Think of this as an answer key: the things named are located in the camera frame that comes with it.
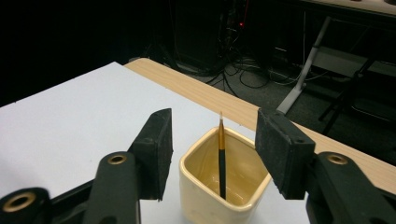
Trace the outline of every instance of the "table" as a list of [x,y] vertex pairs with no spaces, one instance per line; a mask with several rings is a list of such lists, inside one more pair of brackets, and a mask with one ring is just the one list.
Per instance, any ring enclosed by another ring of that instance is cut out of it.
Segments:
[[[171,107],[174,156],[163,201],[141,201],[143,223],[187,223],[178,193],[178,160],[210,128],[224,124],[254,139],[257,109],[149,59],[116,63],[0,108],[0,197],[42,187],[56,197],[94,178],[101,158],[128,149],[149,115]],[[396,168],[298,126],[353,158],[381,189],[396,192]],[[252,223],[308,223],[304,201],[285,201],[273,183]]]
[[353,22],[367,27],[376,27],[394,32],[396,22],[396,6],[388,4],[383,0],[282,0],[282,4],[299,7],[316,13],[327,15],[322,24],[318,37],[309,52],[304,67],[298,78],[297,84],[282,101],[277,108],[278,111],[286,114],[291,106],[300,96],[305,87],[305,79],[309,69],[316,59],[321,40],[325,36],[326,30],[332,20]]

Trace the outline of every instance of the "chair leg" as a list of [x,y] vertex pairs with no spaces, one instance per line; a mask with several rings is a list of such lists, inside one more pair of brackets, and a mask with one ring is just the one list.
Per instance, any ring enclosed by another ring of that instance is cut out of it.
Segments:
[[341,111],[344,108],[344,102],[341,102],[341,104],[335,109],[334,113],[332,114],[332,117],[330,118],[329,122],[327,122],[326,127],[324,127],[322,134],[327,135],[329,133],[330,128],[334,125],[335,120],[338,118],[340,115]]
[[323,121],[324,118],[326,118],[326,116],[330,113],[330,111],[332,111],[337,104],[340,104],[340,102],[342,102],[343,98],[344,98],[345,92],[341,92],[337,98],[335,98],[335,100],[332,101],[332,103],[326,108],[326,110],[323,112],[323,114],[320,115],[319,119],[320,121]]

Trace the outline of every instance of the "square cup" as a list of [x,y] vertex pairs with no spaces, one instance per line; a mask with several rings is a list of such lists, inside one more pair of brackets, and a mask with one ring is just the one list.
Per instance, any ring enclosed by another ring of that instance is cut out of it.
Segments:
[[226,200],[219,196],[219,128],[213,128],[180,159],[180,200],[193,223],[249,223],[271,176],[254,144],[225,129]]

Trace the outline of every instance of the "white table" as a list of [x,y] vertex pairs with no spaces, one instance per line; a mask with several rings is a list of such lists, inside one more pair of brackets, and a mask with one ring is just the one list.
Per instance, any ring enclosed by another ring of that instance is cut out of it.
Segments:
[[[178,161],[218,125],[219,114],[116,63],[0,108],[0,197],[41,187],[53,198],[93,179],[99,160],[127,150],[149,115],[168,107],[174,140],[170,174],[162,202],[141,201],[142,221],[187,223]],[[224,116],[225,126],[254,140],[252,130]],[[304,201],[283,200],[271,182],[252,223],[308,223]]]

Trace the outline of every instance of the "wooden tabletop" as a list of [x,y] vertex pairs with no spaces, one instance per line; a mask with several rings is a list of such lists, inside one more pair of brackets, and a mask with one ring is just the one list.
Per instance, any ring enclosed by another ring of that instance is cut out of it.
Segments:
[[[125,67],[216,113],[221,111],[227,119],[231,119],[252,131],[256,130],[258,107],[255,105],[149,59],[138,59],[125,64]],[[295,125],[316,142],[315,151],[317,153],[333,151],[348,156],[359,165],[374,185],[396,194],[395,166],[334,141],[301,125]]]

